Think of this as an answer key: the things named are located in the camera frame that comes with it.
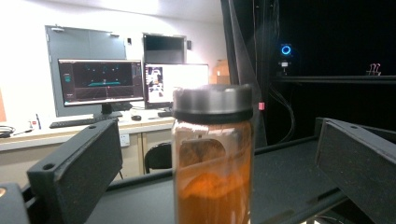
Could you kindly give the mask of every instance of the blue light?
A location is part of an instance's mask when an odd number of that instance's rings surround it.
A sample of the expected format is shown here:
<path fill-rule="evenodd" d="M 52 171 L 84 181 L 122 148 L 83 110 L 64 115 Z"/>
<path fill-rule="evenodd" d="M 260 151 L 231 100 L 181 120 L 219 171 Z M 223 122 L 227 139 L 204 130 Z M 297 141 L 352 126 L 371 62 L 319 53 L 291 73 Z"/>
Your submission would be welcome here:
<path fill-rule="evenodd" d="M 290 55 L 291 47 L 290 46 L 283 46 L 281 49 L 283 55 Z"/>

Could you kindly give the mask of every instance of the monitor stand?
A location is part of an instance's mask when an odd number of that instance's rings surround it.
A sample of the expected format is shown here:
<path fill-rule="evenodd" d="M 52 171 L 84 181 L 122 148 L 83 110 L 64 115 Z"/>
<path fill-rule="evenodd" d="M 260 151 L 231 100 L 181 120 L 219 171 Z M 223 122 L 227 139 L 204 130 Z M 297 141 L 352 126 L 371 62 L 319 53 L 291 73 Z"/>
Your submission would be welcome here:
<path fill-rule="evenodd" d="M 172 112 L 173 111 L 173 102 L 169 104 L 169 107 L 163 109 L 165 112 Z"/>
<path fill-rule="evenodd" d="M 113 106 L 111 104 L 102 104 L 102 113 L 101 114 L 93 114 L 93 117 L 96 118 L 106 118 L 106 119 L 116 119 L 118 117 L 122 117 L 120 111 L 113 111 Z"/>
<path fill-rule="evenodd" d="M 164 108 L 163 112 L 158 112 L 158 117 L 160 118 L 172 117 L 172 107 Z"/>

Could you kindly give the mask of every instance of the glass jar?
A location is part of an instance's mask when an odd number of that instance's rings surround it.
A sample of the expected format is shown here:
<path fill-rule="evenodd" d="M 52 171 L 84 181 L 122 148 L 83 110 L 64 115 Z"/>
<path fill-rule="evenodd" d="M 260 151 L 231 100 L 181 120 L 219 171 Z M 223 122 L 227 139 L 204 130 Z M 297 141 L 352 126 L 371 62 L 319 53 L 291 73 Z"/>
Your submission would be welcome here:
<path fill-rule="evenodd" d="M 174 91 L 176 223 L 248 223 L 252 182 L 249 85 Z"/>

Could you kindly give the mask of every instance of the laboratory bench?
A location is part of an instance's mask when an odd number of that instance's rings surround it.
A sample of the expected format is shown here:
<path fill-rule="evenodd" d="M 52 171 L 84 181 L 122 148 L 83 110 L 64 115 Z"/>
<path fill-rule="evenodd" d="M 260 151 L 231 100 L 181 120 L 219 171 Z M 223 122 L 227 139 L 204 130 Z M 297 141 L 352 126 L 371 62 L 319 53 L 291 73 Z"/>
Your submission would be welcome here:
<path fill-rule="evenodd" d="M 131 114 L 136 113 L 141 115 L 142 120 L 131 120 Z M 120 135 L 129 137 L 129 146 L 121 148 L 123 177 L 143 175 L 143 158 L 147 151 L 157 144 L 170 141 L 174 118 L 159 118 L 156 117 L 157 113 L 158 110 L 137 110 L 133 113 L 128 111 L 122 113 L 123 117 L 119 118 Z M 56 121 L 84 117 L 87 116 L 61 117 Z M 31 166 L 87 126 L 43 128 L 9 138 L 0 138 L 0 182 L 16 182 L 23 187 L 28 181 L 25 172 Z"/>

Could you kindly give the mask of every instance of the silver jar lid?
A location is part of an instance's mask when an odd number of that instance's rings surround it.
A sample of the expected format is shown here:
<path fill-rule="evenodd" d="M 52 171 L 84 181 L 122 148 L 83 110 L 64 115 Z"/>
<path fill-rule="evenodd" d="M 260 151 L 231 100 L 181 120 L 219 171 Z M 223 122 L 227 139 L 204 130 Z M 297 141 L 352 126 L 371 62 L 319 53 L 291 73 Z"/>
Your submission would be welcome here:
<path fill-rule="evenodd" d="M 204 85 L 174 90 L 173 116 L 193 123 L 227 123 L 253 115 L 249 85 Z"/>

